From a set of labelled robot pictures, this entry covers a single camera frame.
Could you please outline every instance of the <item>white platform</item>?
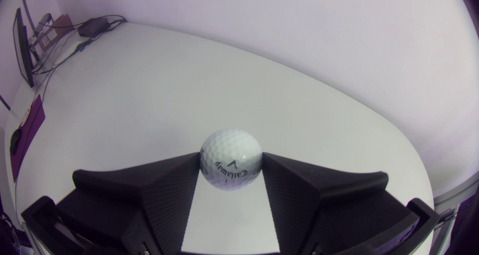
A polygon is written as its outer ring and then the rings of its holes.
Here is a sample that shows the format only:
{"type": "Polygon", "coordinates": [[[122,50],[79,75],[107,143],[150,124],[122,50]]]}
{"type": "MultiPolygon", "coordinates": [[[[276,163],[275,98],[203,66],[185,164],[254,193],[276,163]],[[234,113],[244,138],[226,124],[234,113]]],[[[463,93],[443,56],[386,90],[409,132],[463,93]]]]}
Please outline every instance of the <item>white platform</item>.
{"type": "MultiPolygon", "coordinates": [[[[26,84],[17,93],[6,145],[33,94],[26,84]]],[[[199,151],[222,128],[248,131],[269,153],[344,171],[385,171],[387,190],[400,202],[418,197],[433,207],[418,153],[382,116],[298,71],[200,37],[124,24],[58,68],[43,108],[46,119],[19,172],[19,213],[43,195],[59,202],[74,189],[74,170],[116,170],[199,151]]],[[[431,237],[416,254],[430,245],[431,237]]],[[[223,192],[200,175],[183,250],[277,252],[262,176],[223,192]]]]}

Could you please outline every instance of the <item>cable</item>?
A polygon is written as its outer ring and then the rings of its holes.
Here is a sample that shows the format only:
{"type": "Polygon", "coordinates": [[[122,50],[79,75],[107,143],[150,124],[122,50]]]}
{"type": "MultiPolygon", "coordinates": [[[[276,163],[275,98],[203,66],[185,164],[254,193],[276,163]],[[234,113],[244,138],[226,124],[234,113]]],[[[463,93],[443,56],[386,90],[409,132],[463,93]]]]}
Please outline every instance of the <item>cable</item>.
{"type": "Polygon", "coordinates": [[[43,89],[42,101],[45,100],[46,88],[48,87],[48,83],[50,82],[50,79],[52,78],[54,73],[55,73],[55,70],[53,70],[52,73],[50,73],[48,76],[48,80],[46,81],[45,88],[43,89]]]}
{"type": "Polygon", "coordinates": [[[52,50],[50,51],[50,53],[48,54],[48,56],[46,56],[45,60],[43,61],[43,63],[41,64],[40,67],[38,67],[38,69],[36,69],[35,71],[31,71],[33,74],[36,74],[38,71],[40,71],[40,69],[43,67],[43,65],[46,63],[46,61],[48,60],[48,58],[50,57],[50,55],[52,54],[52,52],[54,51],[55,47],[57,46],[57,44],[60,42],[60,39],[62,39],[66,34],[70,34],[70,36],[67,38],[67,40],[63,43],[63,45],[61,45],[60,47],[63,47],[65,46],[65,44],[67,43],[68,39],[70,39],[70,37],[73,36],[73,34],[75,33],[75,30],[74,28],[70,29],[70,30],[73,30],[73,32],[68,32],[69,30],[65,31],[61,36],[60,38],[55,42],[55,45],[53,45],[53,48],[52,50]]]}
{"type": "Polygon", "coordinates": [[[441,225],[434,228],[434,231],[444,226],[446,222],[452,221],[454,219],[457,219],[457,212],[454,213],[451,217],[448,217],[447,219],[445,219],[442,223],[440,223],[441,225]]]}
{"type": "MultiPolygon", "coordinates": [[[[106,17],[108,17],[108,16],[119,16],[120,18],[123,18],[123,20],[125,20],[125,22],[126,22],[126,18],[125,18],[124,16],[122,16],[122,15],[103,15],[103,16],[99,16],[99,17],[97,17],[97,18],[106,18],[106,17]]],[[[43,26],[45,26],[45,27],[51,27],[51,28],[70,28],[70,27],[76,27],[76,26],[82,25],[82,24],[84,24],[84,23],[87,23],[89,20],[83,21],[83,22],[78,23],[78,24],[65,25],[65,26],[46,25],[46,24],[43,24],[43,23],[41,23],[41,22],[39,22],[39,24],[41,24],[41,25],[43,25],[43,26]]]]}
{"type": "Polygon", "coordinates": [[[18,175],[17,175],[17,181],[15,182],[15,216],[17,217],[18,224],[21,227],[22,223],[20,223],[20,219],[18,218],[18,208],[17,208],[17,184],[18,184],[18,175]]]}

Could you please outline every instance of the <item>textured black surface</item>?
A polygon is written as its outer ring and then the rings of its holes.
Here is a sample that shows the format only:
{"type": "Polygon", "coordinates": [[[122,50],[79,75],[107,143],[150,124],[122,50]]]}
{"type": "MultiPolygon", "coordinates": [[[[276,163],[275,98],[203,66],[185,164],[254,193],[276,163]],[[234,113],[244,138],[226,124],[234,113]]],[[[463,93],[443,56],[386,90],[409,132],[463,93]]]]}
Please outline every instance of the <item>textured black surface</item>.
{"type": "MultiPolygon", "coordinates": [[[[196,164],[199,155],[195,155],[196,164]]],[[[199,165],[184,163],[141,192],[142,207],[163,255],[181,250],[198,180],[199,165]]]]}
{"type": "Polygon", "coordinates": [[[296,255],[313,221],[320,194],[267,155],[263,155],[262,170],[280,253],[296,255]]]}
{"type": "Polygon", "coordinates": [[[78,170],[77,189],[142,210],[162,255],[181,250],[199,173],[199,153],[109,172],[78,170]]]}
{"type": "Polygon", "coordinates": [[[301,252],[320,207],[383,191],[388,175],[348,173],[263,153],[266,190],[282,255],[301,252]]]}

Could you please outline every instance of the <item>black mouse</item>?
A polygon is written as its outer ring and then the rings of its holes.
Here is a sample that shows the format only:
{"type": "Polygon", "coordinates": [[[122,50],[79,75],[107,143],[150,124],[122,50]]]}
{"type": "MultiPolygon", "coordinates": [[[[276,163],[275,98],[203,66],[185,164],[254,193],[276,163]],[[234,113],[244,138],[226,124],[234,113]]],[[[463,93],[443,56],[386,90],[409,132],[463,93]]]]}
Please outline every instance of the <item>black mouse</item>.
{"type": "Polygon", "coordinates": [[[12,139],[10,139],[10,153],[15,155],[17,153],[18,143],[22,137],[22,129],[17,129],[12,134],[12,139]]]}

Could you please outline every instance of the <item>golf ball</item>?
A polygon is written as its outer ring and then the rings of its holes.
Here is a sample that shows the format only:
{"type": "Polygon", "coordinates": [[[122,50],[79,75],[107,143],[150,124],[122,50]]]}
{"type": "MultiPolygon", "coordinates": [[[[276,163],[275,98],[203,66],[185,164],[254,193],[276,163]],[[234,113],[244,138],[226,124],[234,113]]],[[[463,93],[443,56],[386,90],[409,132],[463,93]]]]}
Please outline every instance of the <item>golf ball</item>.
{"type": "Polygon", "coordinates": [[[200,150],[200,168],[208,182],[222,190],[249,185],[261,171],[261,147],[239,129],[222,129],[210,135],[200,150]]]}

